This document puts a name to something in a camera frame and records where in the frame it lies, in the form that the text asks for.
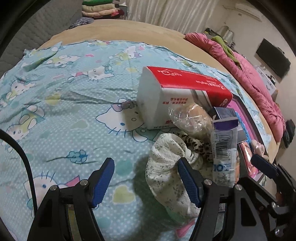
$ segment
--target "air conditioner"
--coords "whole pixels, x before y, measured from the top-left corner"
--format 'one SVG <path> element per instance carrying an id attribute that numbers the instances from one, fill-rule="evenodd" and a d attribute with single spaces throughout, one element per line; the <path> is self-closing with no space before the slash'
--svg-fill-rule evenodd
<path id="1" fill-rule="evenodd" d="M 242 3 L 236 3 L 235 8 L 238 10 L 247 12 L 247 13 L 259 18 L 262 21 L 262 16 L 263 16 L 262 13 L 253 7 L 250 7 L 250 6 L 242 4 Z"/>

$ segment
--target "white curtain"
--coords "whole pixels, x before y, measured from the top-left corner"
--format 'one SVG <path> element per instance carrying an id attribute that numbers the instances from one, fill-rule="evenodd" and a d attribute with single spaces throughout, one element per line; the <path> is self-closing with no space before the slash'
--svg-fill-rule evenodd
<path id="1" fill-rule="evenodd" d="M 128 0 L 128 20 L 181 33 L 202 32 L 219 0 Z"/>

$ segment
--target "red and white tissue box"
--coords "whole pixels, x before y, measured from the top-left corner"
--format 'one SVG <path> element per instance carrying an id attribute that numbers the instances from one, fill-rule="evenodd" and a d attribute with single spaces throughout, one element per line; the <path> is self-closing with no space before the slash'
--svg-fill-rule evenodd
<path id="1" fill-rule="evenodd" d="M 217 79 L 189 71 L 147 66 L 139 81 L 137 104 L 147 129 L 174 127 L 169 106 L 197 103 L 209 111 L 226 107 L 232 93 Z"/>

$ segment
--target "light blue bed sheet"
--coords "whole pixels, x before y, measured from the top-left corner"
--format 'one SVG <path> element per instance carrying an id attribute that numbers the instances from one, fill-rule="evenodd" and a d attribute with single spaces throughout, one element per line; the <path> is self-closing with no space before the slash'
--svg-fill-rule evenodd
<path id="1" fill-rule="evenodd" d="M 32 168 L 38 205 L 49 187 L 73 186 L 100 168 L 107 157 L 115 173 L 94 210 L 106 241 L 188 240 L 145 181 L 149 151 L 170 129 L 145 129 L 136 103 L 144 66 L 189 70 L 220 80 L 241 97 L 268 149 L 255 106 L 233 77 L 164 47 L 127 41 L 92 40 L 25 51 L 0 80 L 0 128 L 24 149 Z M 28 177 L 20 157 L 0 145 L 0 216 L 18 241 L 33 221 Z"/>

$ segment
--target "black cable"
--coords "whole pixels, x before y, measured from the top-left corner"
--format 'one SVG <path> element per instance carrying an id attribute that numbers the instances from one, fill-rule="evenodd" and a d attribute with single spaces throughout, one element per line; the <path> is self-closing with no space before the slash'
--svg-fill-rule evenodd
<path id="1" fill-rule="evenodd" d="M 37 198 L 36 198 L 36 192 L 35 192 L 35 186 L 34 186 L 34 180 L 32 175 L 32 170 L 30 167 L 29 160 L 24 152 L 24 150 L 20 147 L 20 145 L 5 131 L 0 129 L 0 139 L 5 141 L 8 145 L 10 145 L 13 149 L 16 150 L 16 152 L 20 155 L 22 162 L 25 165 L 26 172 L 29 179 L 31 194 L 32 194 L 32 201 L 33 201 L 33 209 L 34 209 L 34 215 L 36 215 L 37 212 Z"/>

